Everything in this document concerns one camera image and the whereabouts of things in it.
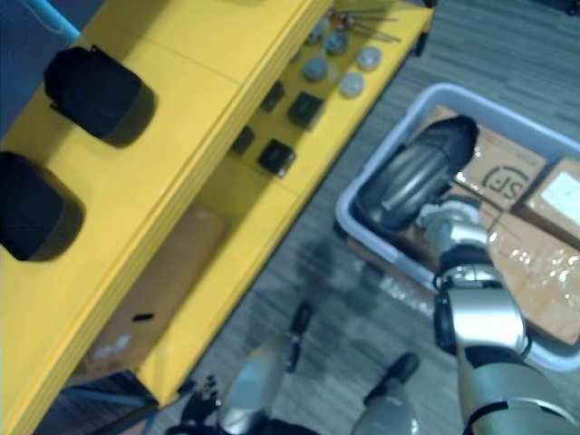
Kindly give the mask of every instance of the cardboard package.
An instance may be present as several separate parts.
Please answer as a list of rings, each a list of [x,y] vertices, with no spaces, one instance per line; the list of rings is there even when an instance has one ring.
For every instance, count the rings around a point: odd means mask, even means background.
[[[443,194],[442,197],[449,198],[454,195],[474,198],[479,202],[479,224],[487,231],[493,227],[501,214],[499,208],[456,183],[452,183],[451,189]],[[417,224],[413,223],[408,229],[387,238],[406,256],[430,271],[436,272],[439,269],[439,259],[425,238],[423,229]]]
[[[456,112],[437,106],[417,134],[435,121],[455,116]],[[455,180],[499,208],[510,210],[536,179],[546,161],[499,133],[483,125],[478,127],[475,155]]]
[[[492,228],[489,252],[526,319],[574,344],[580,335],[580,252],[508,213]]]
[[[517,214],[580,249],[580,160],[560,160]]]
[[[71,383],[136,367],[167,328],[226,232],[225,222],[193,205],[101,330]]]

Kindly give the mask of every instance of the printed logo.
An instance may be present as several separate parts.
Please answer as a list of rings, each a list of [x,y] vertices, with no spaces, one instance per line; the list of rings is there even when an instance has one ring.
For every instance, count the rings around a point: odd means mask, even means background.
[[[496,166],[483,178],[482,186],[497,192],[505,199],[515,199],[528,182],[527,175],[512,166]]]

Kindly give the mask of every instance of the gray plastic bin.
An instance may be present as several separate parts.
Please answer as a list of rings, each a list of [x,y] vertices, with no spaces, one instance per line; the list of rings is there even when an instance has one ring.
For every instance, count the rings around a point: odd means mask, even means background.
[[[364,182],[420,127],[437,105],[467,115],[542,155],[546,158],[544,172],[563,156],[580,158],[580,142],[455,84],[439,83],[423,91],[340,196],[336,204],[336,219],[346,233],[433,292],[433,273],[360,224],[351,214],[351,205]],[[528,358],[550,370],[576,370],[580,368],[580,341],[575,346],[568,346],[538,339],[534,341]]]

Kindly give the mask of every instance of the white label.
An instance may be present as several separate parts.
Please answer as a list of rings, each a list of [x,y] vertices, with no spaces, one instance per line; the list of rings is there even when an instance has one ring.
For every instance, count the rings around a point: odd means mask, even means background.
[[[542,199],[580,226],[580,181],[560,172],[542,192]]]
[[[127,344],[129,344],[130,341],[131,341],[130,334],[125,333],[123,335],[119,335],[119,338],[117,338],[117,342],[113,346],[105,346],[100,349],[97,349],[96,351],[94,351],[92,357],[95,360],[97,360],[121,353],[127,347]]]

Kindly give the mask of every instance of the gray knob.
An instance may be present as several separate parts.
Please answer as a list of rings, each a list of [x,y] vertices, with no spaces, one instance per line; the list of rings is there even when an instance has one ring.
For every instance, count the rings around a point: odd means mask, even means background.
[[[364,79],[357,72],[349,72],[341,79],[340,88],[346,98],[358,97],[364,89]]]
[[[328,73],[328,62],[323,57],[315,57],[307,61],[302,74],[310,82],[320,82]]]
[[[356,64],[363,71],[372,71],[381,63],[382,52],[377,47],[364,47],[356,55]]]
[[[338,56],[348,47],[348,34],[344,30],[332,30],[324,41],[324,49],[332,56]]]

